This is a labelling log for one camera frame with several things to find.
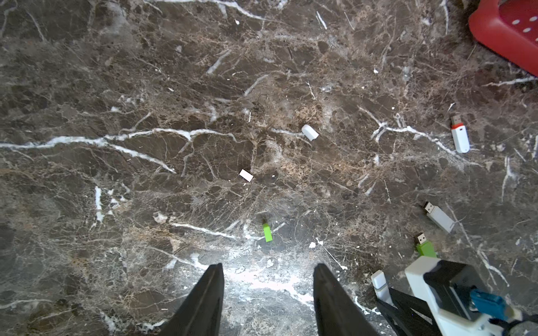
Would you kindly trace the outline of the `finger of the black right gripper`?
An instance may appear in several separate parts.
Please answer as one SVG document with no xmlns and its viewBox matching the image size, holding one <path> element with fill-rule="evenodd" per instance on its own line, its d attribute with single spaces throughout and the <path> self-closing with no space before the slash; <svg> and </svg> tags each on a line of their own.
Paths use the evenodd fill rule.
<svg viewBox="0 0 538 336">
<path fill-rule="evenodd" d="M 412 295 L 388 289 L 392 302 L 376 299 L 377 308 L 397 335 L 441 336 L 428 304 Z"/>
</svg>

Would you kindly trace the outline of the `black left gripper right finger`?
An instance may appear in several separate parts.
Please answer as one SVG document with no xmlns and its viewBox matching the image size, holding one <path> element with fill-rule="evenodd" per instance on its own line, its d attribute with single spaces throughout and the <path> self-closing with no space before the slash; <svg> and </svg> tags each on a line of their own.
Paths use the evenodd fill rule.
<svg viewBox="0 0 538 336">
<path fill-rule="evenodd" d="M 318 335 L 378 335 L 325 264 L 313 273 Z"/>
</svg>

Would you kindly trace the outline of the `white usb drive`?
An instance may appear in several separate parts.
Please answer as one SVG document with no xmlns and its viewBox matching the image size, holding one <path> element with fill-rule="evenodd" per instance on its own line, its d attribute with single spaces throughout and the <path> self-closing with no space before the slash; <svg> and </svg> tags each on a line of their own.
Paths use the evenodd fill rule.
<svg viewBox="0 0 538 336">
<path fill-rule="evenodd" d="M 371 283 L 374 287 L 376 297 L 380 301 L 393 305 L 388 282 L 386 280 L 385 273 L 382 270 L 378 270 L 371 275 Z"/>
<path fill-rule="evenodd" d="M 431 202 L 426 202 L 424 205 L 427 217 L 433 221 L 439 228 L 446 234 L 450 234 L 454 228 L 455 221 L 449 217 L 441 208 L 437 205 L 433 205 Z"/>
</svg>

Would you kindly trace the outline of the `green usb cap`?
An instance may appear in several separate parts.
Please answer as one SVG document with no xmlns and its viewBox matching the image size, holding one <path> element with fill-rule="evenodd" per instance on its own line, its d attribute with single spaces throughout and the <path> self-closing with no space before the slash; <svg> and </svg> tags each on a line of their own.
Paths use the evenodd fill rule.
<svg viewBox="0 0 538 336">
<path fill-rule="evenodd" d="M 272 242 L 273 241 L 273 235 L 272 235 L 271 227 L 267 223 L 263 224 L 263 234 L 264 234 L 266 242 Z"/>
</svg>

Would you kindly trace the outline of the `green usb drive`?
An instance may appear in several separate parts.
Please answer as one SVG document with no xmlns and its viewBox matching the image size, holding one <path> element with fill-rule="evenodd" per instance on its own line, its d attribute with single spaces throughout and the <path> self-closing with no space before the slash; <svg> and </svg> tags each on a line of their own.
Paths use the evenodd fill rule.
<svg viewBox="0 0 538 336">
<path fill-rule="evenodd" d="M 419 256 L 427 256 L 430 258 L 437 257 L 437 252 L 435 251 L 433 244 L 426 238 L 424 232 L 421 232 L 415 237 L 415 243 Z"/>
</svg>

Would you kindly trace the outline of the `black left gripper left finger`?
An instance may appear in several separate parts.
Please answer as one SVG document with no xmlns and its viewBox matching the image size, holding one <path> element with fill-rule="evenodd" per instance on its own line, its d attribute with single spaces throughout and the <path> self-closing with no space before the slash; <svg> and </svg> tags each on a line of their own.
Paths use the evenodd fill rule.
<svg viewBox="0 0 538 336">
<path fill-rule="evenodd" d="M 210 265 L 159 335 L 218 335 L 224 284 L 222 264 Z"/>
</svg>

